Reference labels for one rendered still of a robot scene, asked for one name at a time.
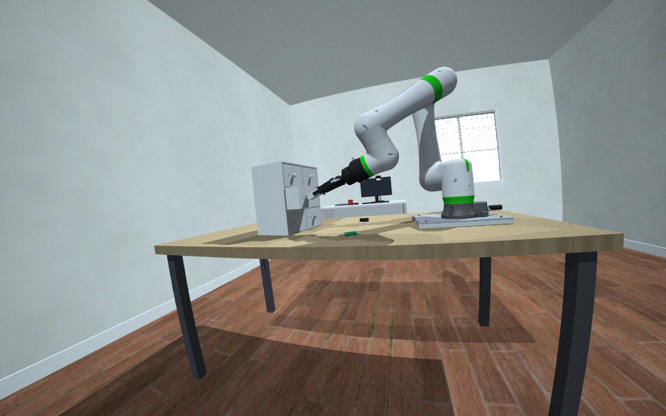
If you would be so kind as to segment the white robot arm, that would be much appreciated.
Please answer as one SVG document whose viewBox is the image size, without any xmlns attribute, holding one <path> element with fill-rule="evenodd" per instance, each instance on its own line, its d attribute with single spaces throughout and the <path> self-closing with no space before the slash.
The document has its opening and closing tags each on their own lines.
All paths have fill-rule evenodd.
<svg viewBox="0 0 666 416">
<path fill-rule="evenodd" d="M 436 134 L 434 105 L 452 93 L 457 85 L 454 69 L 437 68 L 385 105 L 360 115 L 354 123 L 355 135 L 367 153 L 349 163 L 355 181 L 361 183 L 378 173 L 395 168 L 399 153 L 387 130 L 412 115 L 419 149 L 419 182 L 427 191 L 442 191 L 441 218 L 465 219 L 489 216 L 502 205 L 474 201 L 472 162 L 456 158 L 442 163 Z"/>
</svg>

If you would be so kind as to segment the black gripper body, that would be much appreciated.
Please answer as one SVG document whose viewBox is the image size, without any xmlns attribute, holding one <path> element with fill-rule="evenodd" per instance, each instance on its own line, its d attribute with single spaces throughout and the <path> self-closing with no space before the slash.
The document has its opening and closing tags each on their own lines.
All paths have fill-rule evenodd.
<svg viewBox="0 0 666 416">
<path fill-rule="evenodd" d="M 347 183 L 347 184 L 350 186 L 350 185 L 352 185 L 352 184 L 354 184 L 354 183 L 357 182 L 357 181 L 355 181 L 355 179 L 352 177 L 352 175 L 351 175 L 351 173 L 350 173 L 350 170 L 349 170 L 349 166 L 347 166 L 346 168 L 342 169 L 341 173 L 342 173 L 342 175 L 339 176 L 339 177 L 340 177 L 340 181 L 336 181 L 336 182 L 335 182 L 335 185 L 337 185 L 337 184 L 339 184 L 339 183 Z M 336 179 L 338 179 L 339 177 L 336 177 Z"/>
</svg>

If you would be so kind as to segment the white chest of drawers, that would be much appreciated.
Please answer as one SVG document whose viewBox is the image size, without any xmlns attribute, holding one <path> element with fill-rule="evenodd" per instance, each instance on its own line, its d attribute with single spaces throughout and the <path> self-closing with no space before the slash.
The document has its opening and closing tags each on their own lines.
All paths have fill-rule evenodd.
<svg viewBox="0 0 666 416">
<path fill-rule="evenodd" d="M 284 186 L 283 165 L 291 164 L 300 166 L 303 179 L 303 168 L 313 168 L 303 164 L 294 164 L 290 162 L 274 162 L 263 164 L 251 168 L 252 186 L 254 191 L 254 203 L 256 203 L 256 220 L 258 235 L 292 235 L 308 228 L 306 218 L 306 229 L 298 230 L 293 233 L 288 231 L 288 220 L 286 208 L 286 197 L 284 188 L 294 186 Z M 303 168 L 302 168 L 303 166 Z M 316 169 L 317 168 L 313 168 Z"/>
</svg>

